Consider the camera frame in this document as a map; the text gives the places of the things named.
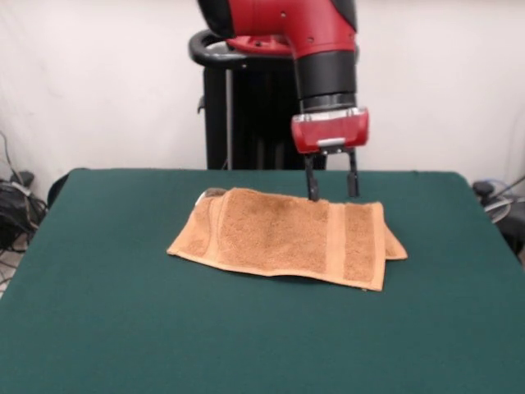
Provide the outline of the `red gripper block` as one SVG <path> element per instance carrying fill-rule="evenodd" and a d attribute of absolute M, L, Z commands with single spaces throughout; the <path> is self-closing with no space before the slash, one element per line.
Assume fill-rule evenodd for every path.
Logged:
<path fill-rule="evenodd" d="M 308 199 L 319 200 L 315 177 L 316 155 L 331 148 L 349 149 L 347 187 L 349 197 L 359 197 L 356 148 L 368 142 L 369 112 L 366 108 L 344 108 L 327 112 L 304 113 L 291 119 L 291 134 L 297 151 L 304 156 Z"/>

